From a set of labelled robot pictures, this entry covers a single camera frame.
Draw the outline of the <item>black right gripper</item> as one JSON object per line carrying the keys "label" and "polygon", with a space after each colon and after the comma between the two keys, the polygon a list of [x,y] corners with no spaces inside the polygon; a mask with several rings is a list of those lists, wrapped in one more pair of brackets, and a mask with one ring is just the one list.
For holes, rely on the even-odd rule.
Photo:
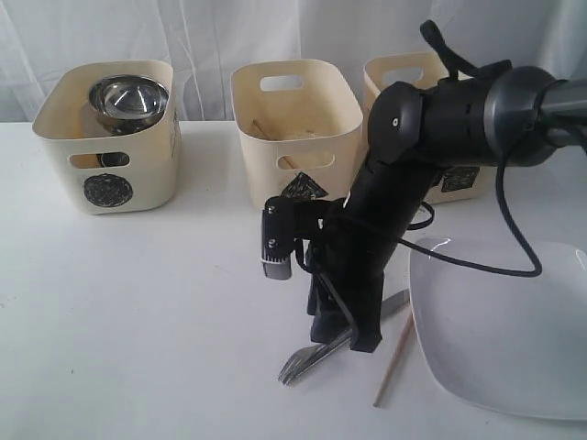
{"label": "black right gripper", "polygon": [[[350,349],[372,353],[382,340],[382,273],[403,237],[422,196],[351,196],[305,203],[305,216],[324,220],[308,249],[313,270],[324,270],[343,293],[343,311],[352,330]],[[327,344],[349,323],[329,290],[313,275],[306,312],[313,317],[310,339]]]}

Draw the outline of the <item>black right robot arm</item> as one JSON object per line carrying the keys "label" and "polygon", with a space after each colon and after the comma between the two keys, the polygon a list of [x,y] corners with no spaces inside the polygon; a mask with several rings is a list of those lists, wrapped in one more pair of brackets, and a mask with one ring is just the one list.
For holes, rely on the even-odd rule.
{"label": "black right robot arm", "polygon": [[585,135],[585,81],[538,67],[451,76],[426,90],[387,87],[372,105],[369,151],[349,194],[332,203],[307,250],[311,340],[350,329],[354,350],[379,345],[385,267],[444,171],[536,166]]}

